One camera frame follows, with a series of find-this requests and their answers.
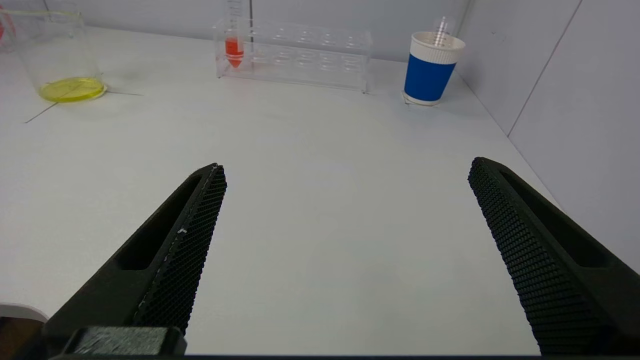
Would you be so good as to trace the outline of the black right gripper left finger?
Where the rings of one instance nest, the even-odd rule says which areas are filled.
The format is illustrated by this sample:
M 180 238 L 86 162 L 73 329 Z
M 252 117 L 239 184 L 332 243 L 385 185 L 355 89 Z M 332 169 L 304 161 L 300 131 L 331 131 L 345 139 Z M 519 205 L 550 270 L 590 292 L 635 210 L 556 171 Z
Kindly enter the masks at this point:
M 188 178 L 42 328 L 61 354 L 87 327 L 171 328 L 186 334 L 227 180 L 212 163 Z

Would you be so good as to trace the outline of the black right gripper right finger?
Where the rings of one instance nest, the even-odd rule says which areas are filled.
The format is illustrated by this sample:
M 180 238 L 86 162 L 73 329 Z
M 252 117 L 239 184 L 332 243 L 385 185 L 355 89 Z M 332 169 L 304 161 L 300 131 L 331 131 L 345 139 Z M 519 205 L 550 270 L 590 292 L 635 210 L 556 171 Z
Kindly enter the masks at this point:
M 507 166 L 468 183 L 544 356 L 638 356 L 640 276 Z

